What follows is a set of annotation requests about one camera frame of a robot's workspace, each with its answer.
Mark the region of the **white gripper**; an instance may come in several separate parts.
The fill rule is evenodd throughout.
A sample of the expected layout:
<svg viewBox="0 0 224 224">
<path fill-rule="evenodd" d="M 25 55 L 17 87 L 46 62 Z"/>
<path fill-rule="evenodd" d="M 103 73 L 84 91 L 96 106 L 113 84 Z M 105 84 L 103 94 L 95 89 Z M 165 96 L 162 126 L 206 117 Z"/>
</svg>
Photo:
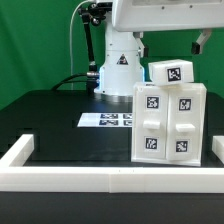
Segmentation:
<svg viewBox="0 0 224 224">
<path fill-rule="evenodd" d="M 199 55 L 212 34 L 204 28 L 224 27 L 224 0 L 113 0 L 112 24 L 134 32 L 141 58 L 148 56 L 141 31 L 203 29 L 191 47 Z"/>
</svg>

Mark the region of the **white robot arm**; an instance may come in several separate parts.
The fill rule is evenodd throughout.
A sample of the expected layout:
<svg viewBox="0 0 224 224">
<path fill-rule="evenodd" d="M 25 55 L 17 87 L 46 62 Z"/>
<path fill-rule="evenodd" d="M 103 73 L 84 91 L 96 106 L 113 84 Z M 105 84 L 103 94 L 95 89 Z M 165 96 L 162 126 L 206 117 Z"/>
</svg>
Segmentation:
<svg viewBox="0 0 224 224">
<path fill-rule="evenodd" d="M 106 11 L 105 62 L 98 97 L 130 101 L 133 85 L 144 80 L 142 35 L 149 31 L 201 31 L 191 52 L 200 54 L 214 28 L 224 28 L 224 0 L 93 0 Z"/>
</svg>

